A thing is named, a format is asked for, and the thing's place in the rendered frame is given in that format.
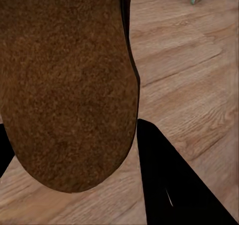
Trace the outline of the sandal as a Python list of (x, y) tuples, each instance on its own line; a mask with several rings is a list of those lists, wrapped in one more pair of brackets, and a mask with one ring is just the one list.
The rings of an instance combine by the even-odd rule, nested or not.
[(126, 159), (140, 76), (131, 0), (0, 0), (0, 113), (24, 169), (81, 193)]

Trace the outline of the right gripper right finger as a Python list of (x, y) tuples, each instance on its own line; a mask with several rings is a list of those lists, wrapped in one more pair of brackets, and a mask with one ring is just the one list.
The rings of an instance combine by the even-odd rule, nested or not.
[(136, 125), (147, 225), (239, 225), (156, 125)]

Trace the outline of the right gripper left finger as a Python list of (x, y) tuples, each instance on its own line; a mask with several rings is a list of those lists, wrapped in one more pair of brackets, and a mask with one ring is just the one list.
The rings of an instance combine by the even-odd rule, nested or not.
[(12, 145), (8, 139), (4, 124), (0, 124), (0, 178), (4, 174), (11, 160), (15, 156)]

